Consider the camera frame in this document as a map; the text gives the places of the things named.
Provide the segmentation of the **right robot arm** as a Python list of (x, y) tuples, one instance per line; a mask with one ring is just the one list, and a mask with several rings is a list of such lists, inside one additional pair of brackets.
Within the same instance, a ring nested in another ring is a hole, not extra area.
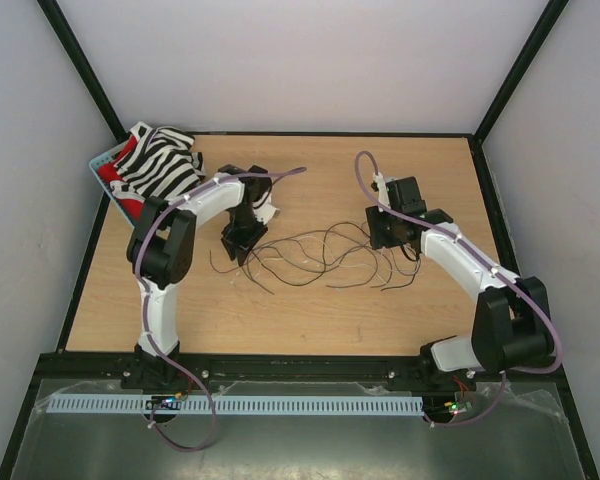
[(518, 293), (549, 313), (544, 284), (499, 267), (469, 240), (441, 209), (429, 210), (413, 177), (373, 176), (379, 204), (365, 210), (375, 250), (411, 249), (437, 263), (475, 303), (471, 333), (430, 342), (420, 349), (417, 376), (438, 389), (453, 373), (498, 373), (520, 368), (554, 353), (555, 340), (541, 316)]

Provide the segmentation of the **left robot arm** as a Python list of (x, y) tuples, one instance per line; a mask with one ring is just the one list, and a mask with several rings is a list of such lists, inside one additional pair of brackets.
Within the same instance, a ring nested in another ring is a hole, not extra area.
[(142, 331), (135, 355), (155, 386), (171, 386), (180, 373), (178, 286), (193, 264), (197, 229), (228, 213), (221, 243), (229, 259), (243, 266), (277, 213), (271, 203), (277, 178), (257, 165), (248, 170), (226, 165), (210, 180), (172, 199), (150, 196), (145, 200), (126, 256), (142, 301)]

